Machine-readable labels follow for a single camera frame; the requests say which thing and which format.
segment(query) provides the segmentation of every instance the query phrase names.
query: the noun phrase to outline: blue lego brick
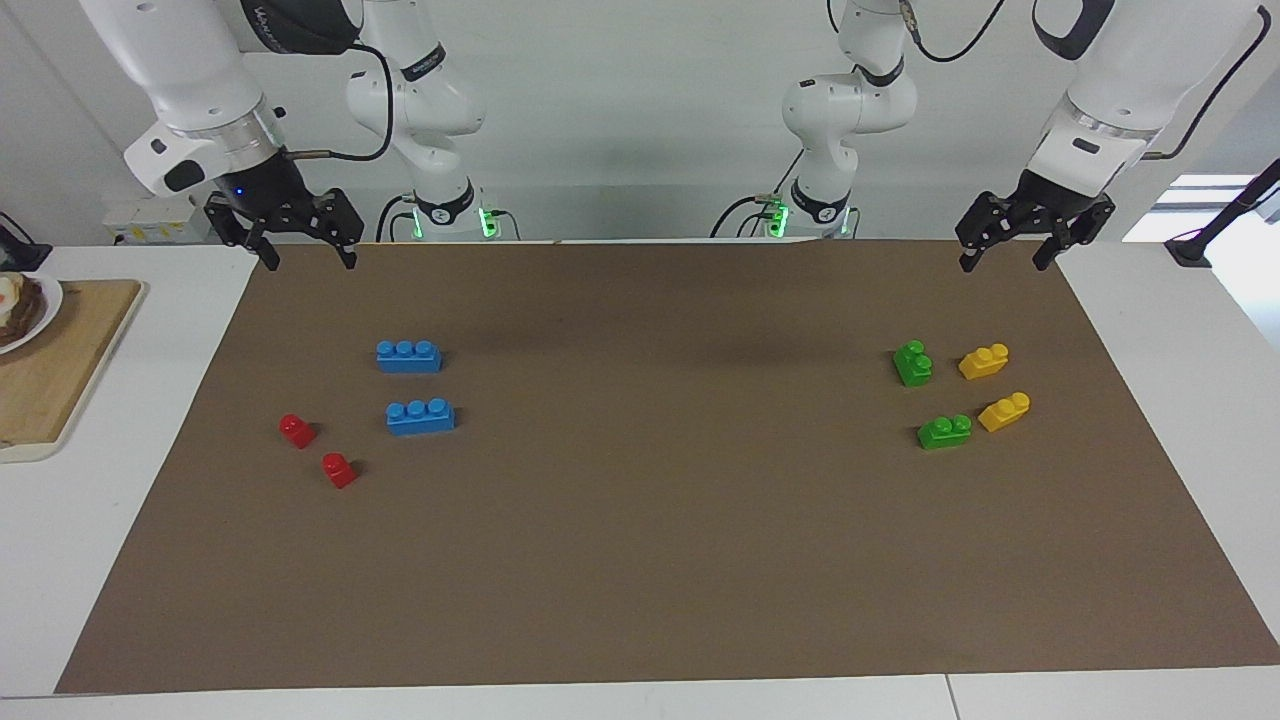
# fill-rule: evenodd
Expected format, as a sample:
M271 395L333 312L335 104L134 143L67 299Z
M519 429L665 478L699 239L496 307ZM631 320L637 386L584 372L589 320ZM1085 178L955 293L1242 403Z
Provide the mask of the blue lego brick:
M425 340L378 343L378 368L384 373L439 373L443 361L440 348Z
M453 406L439 397L430 402L415 400L408 405L392 402L387 406L387 429L397 437L445 433L453 425Z

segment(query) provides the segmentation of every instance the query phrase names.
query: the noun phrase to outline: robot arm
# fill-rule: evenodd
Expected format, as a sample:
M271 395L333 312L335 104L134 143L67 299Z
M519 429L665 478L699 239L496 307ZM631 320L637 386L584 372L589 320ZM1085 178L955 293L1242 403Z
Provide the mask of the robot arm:
M412 0L365 0L361 38L381 49L394 77L396 124L392 147L413 178L416 210L436 233L480 234L485 222L480 192L462 165L453 137L484 123L479 95L458 77L425 8ZM365 73L347 83L347 105L360 124L385 129L387 88Z
M332 32L274 17L265 6L242 17L260 36L294 38L329 51L351 45L356 28L339 0L328 0ZM337 249L347 268L364 223L340 190L311 193L244 68L236 37L210 0L81 0L93 28L124 72L146 91L157 122L124 152L134 176L157 195L212 179L218 192L205 211L227 245L239 245L275 269L279 256L266 232L302 232ZM250 220L243 228L237 215Z
M1014 193L982 193L956 225L965 272L1019 234L1050 234L1036 254L1041 270L1092 242L1115 210L1106 188L1143 158L1254 13L1265 13L1257 0L1084 0L1065 35L1037 18L1041 41L1075 61L1076 77Z
M804 143L788 204L795 223L829 234L847 214L858 172L855 135L897 129L915 115L915 83L904 72L906 26L897 0L849 0L840 47L851 73L817 76L787 91L782 117Z

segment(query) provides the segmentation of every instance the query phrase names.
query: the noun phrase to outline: green lego brick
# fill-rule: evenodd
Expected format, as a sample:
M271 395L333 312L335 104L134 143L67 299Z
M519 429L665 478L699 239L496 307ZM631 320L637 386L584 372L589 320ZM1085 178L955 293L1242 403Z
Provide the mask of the green lego brick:
M924 343L918 340L897 348L893 365L906 387L920 387L933 377L933 360L924 354Z
M920 437L920 447L924 450L956 447L969 441L969 437L973 434L973 420L968 415L956 415L950 420L938 418L920 428L918 434Z

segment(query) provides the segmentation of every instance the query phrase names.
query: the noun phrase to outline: yellow lego brick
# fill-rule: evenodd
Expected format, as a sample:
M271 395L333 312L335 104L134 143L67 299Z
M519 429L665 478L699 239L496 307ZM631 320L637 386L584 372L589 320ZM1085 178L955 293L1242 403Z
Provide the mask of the yellow lego brick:
M979 347L965 355L964 360L960 361L960 373L964 375L964 379L975 380L987 375L995 375L1004 370L1007 364L1009 348L997 342L991 347Z
M987 428L988 433L993 433L1012 425L1030 409L1032 398L1025 392L1015 392L983 410L982 415L978 415L978 421Z

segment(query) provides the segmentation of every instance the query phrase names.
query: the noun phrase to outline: white plate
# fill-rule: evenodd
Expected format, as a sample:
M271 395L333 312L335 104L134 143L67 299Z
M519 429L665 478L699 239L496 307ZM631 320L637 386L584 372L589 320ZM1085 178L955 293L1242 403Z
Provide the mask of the white plate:
M31 332L10 342L9 345L0 345L0 355L18 350L23 345L31 342L32 338L35 338L45 328L49 327L49 323L54 322L54 318L58 315L58 311L61 310L63 307L61 283L59 283L56 279L49 275L44 275L40 273L23 273L23 275L26 275L28 281L40 284L40 290L44 291L44 297L41 299L41 304L44 305L44 315L41 315L40 319L36 320L36 324L31 327Z

